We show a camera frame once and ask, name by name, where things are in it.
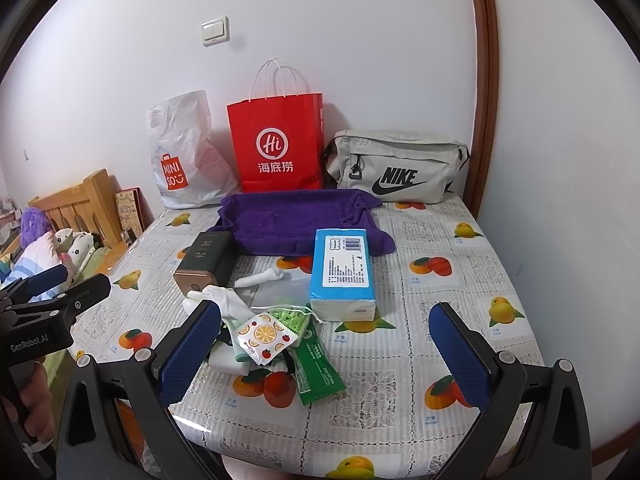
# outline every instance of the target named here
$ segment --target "nike swoosh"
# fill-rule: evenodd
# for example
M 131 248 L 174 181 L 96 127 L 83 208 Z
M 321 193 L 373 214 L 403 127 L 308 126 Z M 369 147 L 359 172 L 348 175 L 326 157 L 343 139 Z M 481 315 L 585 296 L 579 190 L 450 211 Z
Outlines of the nike swoosh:
M 419 186 L 420 184 L 424 184 L 427 182 L 425 180 L 424 182 L 414 182 L 412 184 L 401 184 L 400 186 L 382 187 L 380 186 L 380 178 L 373 183 L 373 186 L 371 186 L 371 190 L 376 195 L 388 195 L 389 193 L 393 193 L 395 191 L 402 191 L 403 189 L 407 189 L 413 186 Z

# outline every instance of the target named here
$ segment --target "white label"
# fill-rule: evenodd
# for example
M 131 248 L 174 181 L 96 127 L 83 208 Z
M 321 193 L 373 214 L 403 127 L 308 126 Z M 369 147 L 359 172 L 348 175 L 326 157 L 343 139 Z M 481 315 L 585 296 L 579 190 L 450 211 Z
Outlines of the white label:
M 322 286 L 369 286 L 362 236 L 324 239 Z

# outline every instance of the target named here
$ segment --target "green packet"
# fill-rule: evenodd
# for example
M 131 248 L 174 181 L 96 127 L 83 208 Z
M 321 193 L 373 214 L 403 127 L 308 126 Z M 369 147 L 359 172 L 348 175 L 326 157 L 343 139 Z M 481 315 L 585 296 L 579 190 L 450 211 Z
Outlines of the green packet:
M 303 333 L 300 346 L 289 348 L 288 351 L 296 365 L 296 383 L 302 404 L 346 389 L 340 375 L 324 355 L 313 322 Z

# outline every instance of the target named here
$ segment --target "nike bag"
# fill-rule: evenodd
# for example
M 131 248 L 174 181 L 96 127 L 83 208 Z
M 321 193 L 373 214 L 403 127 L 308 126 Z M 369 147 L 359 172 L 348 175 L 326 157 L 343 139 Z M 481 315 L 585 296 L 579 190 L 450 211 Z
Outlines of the nike bag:
M 468 159 L 462 142 L 440 134 L 345 130 L 327 148 L 327 172 L 339 189 L 383 202 L 437 203 Z
M 231 168 L 211 142 L 204 90 L 164 101 L 146 115 L 151 166 L 167 209 L 219 204 L 237 193 Z
M 299 94 L 295 73 L 290 70 L 296 94 L 286 95 L 277 59 L 281 58 L 270 59 L 260 67 L 248 100 L 226 108 L 244 192 L 322 187 L 322 94 Z M 252 98 L 262 69 L 266 94 L 267 71 L 272 62 L 280 73 L 282 95 Z

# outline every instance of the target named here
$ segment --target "purple towel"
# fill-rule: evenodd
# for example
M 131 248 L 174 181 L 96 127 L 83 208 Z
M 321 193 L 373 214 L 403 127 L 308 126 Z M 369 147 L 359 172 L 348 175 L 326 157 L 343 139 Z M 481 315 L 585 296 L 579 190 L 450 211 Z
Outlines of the purple towel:
M 209 231 L 231 231 L 243 254 L 307 256 L 314 253 L 316 229 L 366 229 L 369 253 L 380 256 L 396 250 L 369 212 L 381 204 L 359 189 L 236 194 L 222 199 L 220 220 Z

